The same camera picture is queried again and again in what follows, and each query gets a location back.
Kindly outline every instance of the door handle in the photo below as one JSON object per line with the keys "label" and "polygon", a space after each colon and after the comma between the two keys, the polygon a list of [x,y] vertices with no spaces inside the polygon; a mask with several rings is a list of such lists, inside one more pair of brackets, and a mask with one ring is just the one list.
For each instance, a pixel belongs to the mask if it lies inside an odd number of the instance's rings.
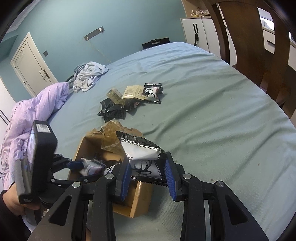
{"label": "door handle", "polygon": [[42,70],[40,70],[40,72],[39,72],[40,74],[41,74],[41,76],[42,76],[42,78],[45,80],[45,82],[47,82],[49,79],[50,79],[50,77],[49,77],[49,75],[46,73],[46,71],[45,71],[45,69],[42,71]]}
{"label": "door handle", "polygon": [[46,73],[45,69],[43,71],[44,71],[45,75],[48,77],[48,79],[50,79],[48,74]]}
{"label": "door handle", "polygon": [[5,119],[8,119],[6,116],[5,117],[2,117],[2,115],[0,115],[1,119],[5,122],[5,124],[8,125],[7,121]]}

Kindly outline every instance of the blue wall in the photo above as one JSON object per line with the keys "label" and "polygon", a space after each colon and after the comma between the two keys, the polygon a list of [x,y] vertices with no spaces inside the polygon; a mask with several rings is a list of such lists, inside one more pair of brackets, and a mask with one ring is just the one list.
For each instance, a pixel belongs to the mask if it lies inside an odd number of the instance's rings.
{"label": "blue wall", "polygon": [[0,43],[0,62],[9,56],[11,48],[17,39],[17,31],[14,30],[4,36]]}
{"label": "blue wall", "polygon": [[[142,50],[152,39],[184,42],[183,17],[181,0],[41,0],[17,29],[10,55],[0,63],[0,75],[15,101],[30,98],[10,65],[28,32],[39,52],[48,52],[42,56],[56,79],[64,82],[81,63],[109,63],[96,49],[114,62]],[[84,40],[101,26],[104,33]]]}

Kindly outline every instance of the metal screw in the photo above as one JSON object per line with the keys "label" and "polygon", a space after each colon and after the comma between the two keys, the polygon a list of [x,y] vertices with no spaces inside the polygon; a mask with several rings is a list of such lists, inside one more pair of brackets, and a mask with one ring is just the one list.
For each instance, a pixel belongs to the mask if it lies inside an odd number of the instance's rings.
{"label": "metal screw", "polygon": [[220,188],[222,188],[222,187],[224,187],[224,182],[222,182],[222,181],[218,181],[218,182],[216,182],[216,185],[218,186],[218,187],[220,187]]}
{"label": "metal screw", "polygon": [[191,176],[191,174],[189,174],[189,173],[184,173],[184,174],[183,174],[183,177],[184,177],[185,179],[190,179],[192,176]]}
{"label": "metal screw", "polygon": [[105,176],[106,179],[112,179],[113,177],[114,177],[114,174],[112,174],[112,173],[108,173],[108,174]]}
{"label": "metal screw", "polygon": [[80,187],[80,182],[74,182],[74,183],[72,183],[72,187],[74,187],[74,188]]}

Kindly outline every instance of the crumpled clothing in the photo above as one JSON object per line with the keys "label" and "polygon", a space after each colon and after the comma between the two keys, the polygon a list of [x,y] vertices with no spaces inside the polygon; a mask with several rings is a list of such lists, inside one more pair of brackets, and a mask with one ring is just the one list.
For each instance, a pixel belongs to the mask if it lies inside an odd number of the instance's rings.
{"label": "crumpled clothing", "polygon": [[100,77],[106,73],[109,69],[105,65],[98,64],[96,62],[89,62],[83,68],[80,66],[74,75],[73,90],[75,92],[82,91],[87,92],[94,87]]}
{"label": "crumpled clothing", "polygon": [[0,148],[4,189],[8,190],[15,180],[15,161],[25,157],[33,121],[46,121],[63,106],[68,94],[69,83],[56,83],[46,87],[35,98],[15,104]]}

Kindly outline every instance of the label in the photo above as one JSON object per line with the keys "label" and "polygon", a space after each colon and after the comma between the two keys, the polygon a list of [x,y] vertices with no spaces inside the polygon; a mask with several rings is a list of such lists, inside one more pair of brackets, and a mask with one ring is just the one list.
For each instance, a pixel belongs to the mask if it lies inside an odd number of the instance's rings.
{"label": "label", "polygon": [[140,100],[145,100],[147,98],[146,95],[143,95],[144,87],[141,85],[132,85],[126,87],[122,99],[129,99],[129,98],[137,98]]}
{"label": "label", "polygon": [[125,105],[125,100],[122,99],[122,93],[120,93],[117,89],[112,88],[108,93],[107,96],[111,99],[115,104]]}
{"label": "label", "polygon": [[34,201],[34,200],[33,199],[26,199],[26,198],[24,199],[25,203],[32,202],[32,201]]}
{"label": "label", "polygon": [[48,128],[48,125],[46,125],[46,124],[36,124],[36,127],[37,127],[38,132],[50,133],[50,129]]}

